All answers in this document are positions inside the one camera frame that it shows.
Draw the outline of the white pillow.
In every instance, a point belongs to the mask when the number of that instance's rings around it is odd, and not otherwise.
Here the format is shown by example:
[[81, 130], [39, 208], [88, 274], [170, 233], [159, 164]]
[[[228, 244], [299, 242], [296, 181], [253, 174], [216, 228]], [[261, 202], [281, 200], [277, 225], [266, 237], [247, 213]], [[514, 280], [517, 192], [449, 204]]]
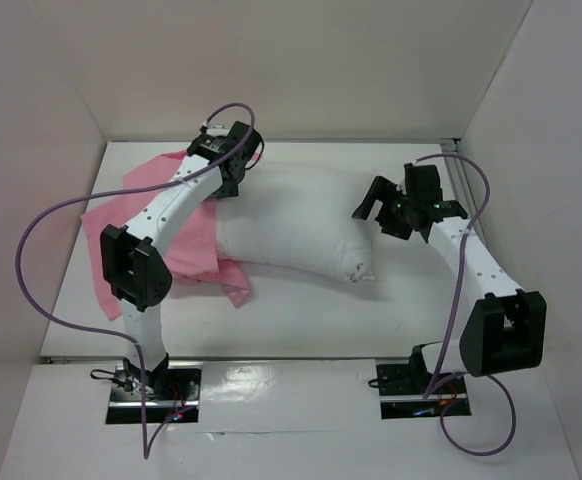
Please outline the white pillow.
[[373, 176], [268, 163], [216, 207], [218, 256], [289, 267], [349, 283], [372, 281], [372, 234], [352, 218]]

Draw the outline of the pink fabric pillowcase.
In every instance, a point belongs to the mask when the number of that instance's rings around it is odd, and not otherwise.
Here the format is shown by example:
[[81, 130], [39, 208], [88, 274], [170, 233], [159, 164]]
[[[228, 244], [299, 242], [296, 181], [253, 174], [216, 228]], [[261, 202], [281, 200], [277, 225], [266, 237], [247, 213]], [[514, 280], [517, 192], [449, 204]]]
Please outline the pink fabric pillowcase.
[[[159, 155], [124, 175], [123, 187], [132, 189], [165, 183], [176, 173], [184, 157], [184, 151]], [[140, 213], [155, 196], [154, 192], [116, 196], [81, 216], [94, 291], [100, 309], [109, 320], [118, 318], [121, 308], [103, 278], [100, 234], [109, 224], [122, 226]], [[219, 256], [216, 207], [215, 200], [207, 200], [192, 214], [172, 242], [165, 262], [176, 282], [187, 286], [196, 283], [219, 284], [233, 306], [240, 308], [251, 297], [251, 285], [239, 262]]]

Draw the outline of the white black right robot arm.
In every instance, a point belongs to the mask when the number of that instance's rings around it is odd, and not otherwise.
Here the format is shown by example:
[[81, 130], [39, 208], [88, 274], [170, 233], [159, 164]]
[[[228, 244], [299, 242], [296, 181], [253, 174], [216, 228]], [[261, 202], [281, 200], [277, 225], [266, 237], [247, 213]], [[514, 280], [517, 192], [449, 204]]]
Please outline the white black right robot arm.
[[444, 199], [436, 166], [407, 164], [399, 184], [375, 177], [352, 216], [367, 219], [374, 207], [382, 233], [401, 240], [419, 233], [456, 276], [452, 324], [441, 341], [414, 348], [407, 369], [412, 388], [431, 391], [455, 372], [484, 377], [540, 365], [544, 297], [513, 280], [476, 234], [475, 219], [458, 201]]

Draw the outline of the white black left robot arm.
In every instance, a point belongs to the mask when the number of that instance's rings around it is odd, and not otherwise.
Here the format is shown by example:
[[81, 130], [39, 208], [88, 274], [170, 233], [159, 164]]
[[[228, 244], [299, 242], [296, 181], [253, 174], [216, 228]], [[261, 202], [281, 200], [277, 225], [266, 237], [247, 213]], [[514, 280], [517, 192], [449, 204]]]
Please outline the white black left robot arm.
[[121, 307], [124, 334], [134, 339], [123, 368], [147, 399], [160, 397], [168, 387], [169, 355], [160, 315], [173, 283], [167, 251], [205, 200], [239, 194], [247, 163], [261, 143], [260, 133], [240, 121], [220, 133], [202, 127], [168, 180], [172, 186], [123, 226], [108, 225], [100, 234], [103, 277]]

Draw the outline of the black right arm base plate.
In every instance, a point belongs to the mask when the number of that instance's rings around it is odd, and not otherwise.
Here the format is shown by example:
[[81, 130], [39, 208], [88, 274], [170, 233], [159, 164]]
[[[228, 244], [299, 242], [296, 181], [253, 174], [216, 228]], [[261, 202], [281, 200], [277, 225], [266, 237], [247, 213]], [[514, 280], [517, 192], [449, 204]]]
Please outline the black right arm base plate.
[[444, 409], [450, 417], [472, 415], [463, 379], [452, 380], [424, 399], [428, 383], [428, 378], [418, 383], [407, 362], [384, 361], [376, 364], [375, 377], [367, 382], [379, 395], [383, 420], [435, 418]]

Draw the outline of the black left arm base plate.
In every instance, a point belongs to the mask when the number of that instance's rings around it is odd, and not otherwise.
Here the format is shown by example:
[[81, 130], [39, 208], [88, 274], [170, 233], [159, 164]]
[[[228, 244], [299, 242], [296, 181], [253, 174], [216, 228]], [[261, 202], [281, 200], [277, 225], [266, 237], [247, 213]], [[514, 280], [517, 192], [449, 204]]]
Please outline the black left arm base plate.
[[[93, 379], [111, 384], [105, 423], [131, 425], [141, 423], [139, 382], [128, 378], [121, 365], [114, 370], [93, 370]], [[147, 423], [160, 424], [167, 415], [172, 423], [197, 423], [202, 380], [202, 365], [175, 362], [166, 372], [159, 389], [147, 388]]]

